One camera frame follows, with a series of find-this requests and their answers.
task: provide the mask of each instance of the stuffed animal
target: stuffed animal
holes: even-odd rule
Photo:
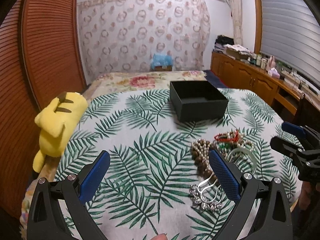
[[[40,150],[33,159],[33,170],[40,173],[47,155],[63,155],[68,141],[80,118],[87,109],[88,103],[78,93],[63,92],[53,99],[35,118],[41,128],[39,136]]]

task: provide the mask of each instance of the pile of jewelry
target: pile of jewelry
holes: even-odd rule
[[[209,151],[213,149],[219,150],[228,162],[234,162],[234,160],[236,160],[241,154],[246,153],[252,160],[253,166],[255,166],[252,174],[254,174],[256,170],[256,160],[252,155],[254,144],[251,141],[244,140],[244,134],[240,133],[239,130],[220,133],[214,137],[213,142],[207,141],[203,138],[192,142],[192,159],[198,167],[199,174],[204,176],[206,180],[199,183],[198,186],[196,184],[191,185],[190,196],[192,197],[194,204],[201,205],[203,210],[209,209],[215,211],[222,207],[221,201],[224,193],[222,193],[220,200],[217,201],[217,192],[221,186],[219,185],[217,177],[212,172],[212,168],[209,164]],[[209,181],[214,183],[200,190],[201,185],[208,183]],[[203,196],[203,193],[205,190],[213,187],[216,183],[218,186],[215,197],[212,200],[208,200]]]

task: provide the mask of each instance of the stack of clothes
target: stack of clothes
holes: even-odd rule
[[[224,45],[226,44],[230,44],[230,45],[234,45],[234,41],[232,38],[223,36],[223,35],[219,35],[216,39],[216,42],[214,44],[214,52],[219,52],[219,53],[223,53],[224,52]]]

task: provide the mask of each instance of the open black box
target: open black box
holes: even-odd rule
[[[208,81],[171,81],[170,100],[180,122],[220,119],[228,105]]]

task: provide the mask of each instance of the wooden window frame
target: wooden window frame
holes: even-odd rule
[[[255,0],[256,7],[256,38],[254,42],[254,53],[259,54],[262,40],[262,4],[261,0]]]

